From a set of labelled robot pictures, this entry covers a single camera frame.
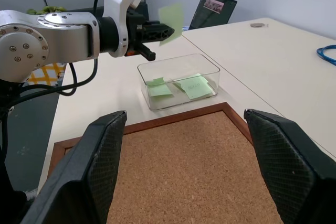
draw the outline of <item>white table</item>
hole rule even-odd
[[[251,23],[266,26],[252,28]],[[269,18],[186,31],[183,36],[279,114],[297,122],[336,159],[336,67],[316,54],[335,40]]]
[[[157,60],[189,54],[204,55],[204,53],[183,37],[162,47],[159,47],[158,42],[147,44],[147,46],[156,52]],[[245,108],[277,113],[266,102],[221,67],[220,89],[217,96],[153,112],[149,110],[141,93],[140,78],[137,70],[139,64],[146,62],[142,56],[112,58],[108,54],[101,54],[99,56],[98,73],[95,79],[89,84],[78,88],[75,95],[71,97],[59,97],[40,178],[39,190],[48,174],[54,143],[82,136],[86,127],[91,122],[100,116],[114,111],[127,111],[128,120],[126,125],[222,102],[228,102],[241,117],[243,117]],[[92,73],[92,68],[92,61],[75,63],[78,80],[84,80],[89,77]],[[63,85],[70,83],[72,83],[72,75],[70,69],[67,69]]]

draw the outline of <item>corkboard frame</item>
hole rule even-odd
[[[246,137],[246,139],[253,145],[251,135],[246,122],[237,114],[237,112],[227,103],[219,103],[216,105],[207,106],[204,108],[190,110],[182,112],[175,115],[166,116],[163,118],[158,118],[142,123],[136,123],[128,125],[124,128],[124,135],[152,129],[159,126],[164,126],[171,123],[176,123],[191,118],[196,118],[202,115],[208,115],[216,112],[223,111],[227,117],[233,122],[233,124],[241,131],[241,133]],[[69,140],[57,142],[54,144],[53,153],[51,155],[50,167],[48,171],[48,177],[51,175],[55,169],[58,162],[73,148],[79,141],[81,137],[72,138]]]

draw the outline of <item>clear plastic container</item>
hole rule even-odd
[[[218,93],[220,69],[200,54],[138,66],[141,90],[151,110],[188,103]]]

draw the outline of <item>gray floor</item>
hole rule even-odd
[[[5,164],[15,190],[38,187],[58,96],[50,94],[21,103],[8,118]]]

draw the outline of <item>yellow checkered cloth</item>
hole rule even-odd
[[[49,86],[56,86],[57,81],[63,79],[65,67],[66,63],[46,65],[32,72],[27,82],[29,85],[46,84]]]

